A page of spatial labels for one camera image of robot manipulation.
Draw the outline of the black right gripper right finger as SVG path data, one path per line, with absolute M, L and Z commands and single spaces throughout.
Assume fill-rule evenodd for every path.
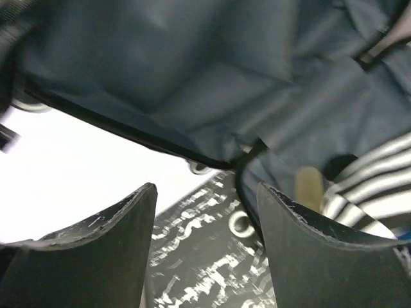
M 279 307 L 409 307 L 410 242 L 346 227 L 267 184 L 259 219 Z

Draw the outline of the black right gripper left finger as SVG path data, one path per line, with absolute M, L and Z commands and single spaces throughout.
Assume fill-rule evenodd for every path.
M 1 245 L 2 307 L 139 307 L 157 188 L 69 227 Z

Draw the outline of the black white striped garment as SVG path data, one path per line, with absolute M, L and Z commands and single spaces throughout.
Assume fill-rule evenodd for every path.
M 389 239 L 410 239 L 410 134 L 349 164 L 326 191 L 323 216 Z

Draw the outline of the yellow Pikachu suitcase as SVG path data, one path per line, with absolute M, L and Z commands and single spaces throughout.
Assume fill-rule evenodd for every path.
M 296 198 L 410 130 L 409 1 L 2 1 L 1 99 Z

